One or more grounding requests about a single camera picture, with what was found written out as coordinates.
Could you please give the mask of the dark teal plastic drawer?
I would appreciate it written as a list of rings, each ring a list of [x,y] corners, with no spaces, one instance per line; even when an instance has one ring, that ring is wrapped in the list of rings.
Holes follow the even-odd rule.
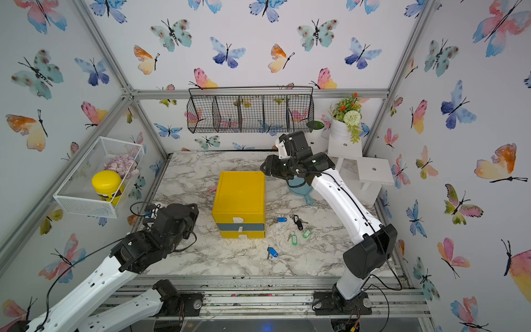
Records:
[[[264,232],[265,224],[217,224],[221,232]]]

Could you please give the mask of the yellow bottom drawer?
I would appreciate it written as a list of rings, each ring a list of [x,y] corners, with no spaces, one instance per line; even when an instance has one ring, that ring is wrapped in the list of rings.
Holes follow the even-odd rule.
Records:
[[[264,239],[266,237],[265,231],[221,231],[220,234],[225,239]]]

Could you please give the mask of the key with black tag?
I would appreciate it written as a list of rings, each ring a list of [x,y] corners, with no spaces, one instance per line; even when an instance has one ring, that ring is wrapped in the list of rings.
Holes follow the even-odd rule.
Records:
[[[298,230],[304,229],[302,220],[296,214],[293,215],[293,221],[294,221],[294,224],[297,226]]]

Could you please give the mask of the yellow plastic drawer box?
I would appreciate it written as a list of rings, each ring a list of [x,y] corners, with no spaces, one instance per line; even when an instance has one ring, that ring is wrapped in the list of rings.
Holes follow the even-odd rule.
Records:
[[[266,178],[261,172],[222,172],[212,209],[217,224],[264,224]]]

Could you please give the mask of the key with green tag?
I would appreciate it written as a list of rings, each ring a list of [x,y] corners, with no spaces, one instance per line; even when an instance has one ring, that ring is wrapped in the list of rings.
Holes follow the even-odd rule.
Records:
[[[311,229],[306,229],[302,236],[303,236],[304,239],[308,239],[311,236],[311,234],[312,234],[312,230]]]
[[[288,242],[291,243],[293,246],[297,246],[297,244],[298,244],[297,235],[296,234],[290,234],[288,236]]]

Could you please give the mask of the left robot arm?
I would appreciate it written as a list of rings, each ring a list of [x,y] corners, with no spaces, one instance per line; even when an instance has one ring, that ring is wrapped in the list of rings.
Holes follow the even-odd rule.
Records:
[[[28,313],[3,327],[3,331],[121,331],[149,317],[174,316],[184,320],[193,302],[163,279],[141,295],[103,313],[95,310],[121,286],[146,271],[194,233],[199,208],[196,204],[173,203],[166,207],[147,206],[154,219],[145,229],[111,243],[111,251],[91,275],[45,313],[30,319]]]

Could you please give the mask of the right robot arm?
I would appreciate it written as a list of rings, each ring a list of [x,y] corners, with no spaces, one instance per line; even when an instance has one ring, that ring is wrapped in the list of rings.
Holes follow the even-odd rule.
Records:
[[[391,257],[398,233],[362,205],[325,153],[312,152],[304,132],[283,134],[275,146],[278,153],[269,155],[260,170],[285,181],[303,179],[326,200],[353,243],[343,254],[346,270],[329,294],[316,296],[314,310],[319,315],[356,311],[367,297],[364,287],[371,274]]]

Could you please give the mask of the blue plastic dustpan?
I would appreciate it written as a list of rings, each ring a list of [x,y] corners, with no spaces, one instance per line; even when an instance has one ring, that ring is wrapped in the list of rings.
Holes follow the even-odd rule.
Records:
[[[307,206],[314,205],[314,200],[310,195],[313,188],[306,183],[304,178],[295,177],[294,179],[288,180],[288,189],[293,194],[303,197]]]

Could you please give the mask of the small white pot green plant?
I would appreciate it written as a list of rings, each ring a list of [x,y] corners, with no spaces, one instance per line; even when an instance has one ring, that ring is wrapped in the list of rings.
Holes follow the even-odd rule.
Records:
[[[306,123],[306,126],[308,127],[310,132],[320,131],[320,130],[323,130],[325,128],[324,123],[319,121],[319,120],[308,121]]]

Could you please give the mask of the white pot with flowers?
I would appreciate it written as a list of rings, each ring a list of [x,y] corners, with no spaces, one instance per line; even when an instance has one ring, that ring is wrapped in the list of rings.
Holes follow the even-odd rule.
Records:
[[[357,93],[339,100],[330,108],[331,136],[338,142],[357,143],[362,133],[362,103]]]

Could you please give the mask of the yellow lidded jar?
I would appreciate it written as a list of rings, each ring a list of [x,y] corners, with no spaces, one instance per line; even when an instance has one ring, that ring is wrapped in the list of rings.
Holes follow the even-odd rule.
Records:
[[[123,180],[117,173],[110,170],[96,173],[91,184],[101,200],[110,202],[112,206],[117,206],[124,193]]]

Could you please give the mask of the white stepped plant stand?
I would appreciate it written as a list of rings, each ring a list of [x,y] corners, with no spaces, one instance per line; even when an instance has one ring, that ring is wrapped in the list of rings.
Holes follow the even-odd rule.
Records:
[[[361,142],[340,142],[331,136],[328,155],[337,159],[336,170],[363,204],[374,205],[381,189],[394,184],[389,161],[362,156]]]

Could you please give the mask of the pink flower bunch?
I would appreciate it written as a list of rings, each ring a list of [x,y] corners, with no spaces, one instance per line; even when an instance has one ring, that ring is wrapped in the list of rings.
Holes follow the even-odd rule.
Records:
[[[116,156],[105,164],[104,170],[110,170],[117,173],[121,179],[129,179],[137,176],[140,171],[138,163],[129,155]]]

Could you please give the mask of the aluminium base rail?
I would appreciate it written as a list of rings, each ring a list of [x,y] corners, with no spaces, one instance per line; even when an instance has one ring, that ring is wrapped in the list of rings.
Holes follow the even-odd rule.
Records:
[[[180,293],[203,296],[200,318],[309,318],[314,294],[327,292],[337,277],[141,275],[118,289],[99,311],[116,307],[144,293],[157,281],[168,279]],[[367,294],[370,318],[429,318],[421,290],[394,291],[395,279],[380,277]]]

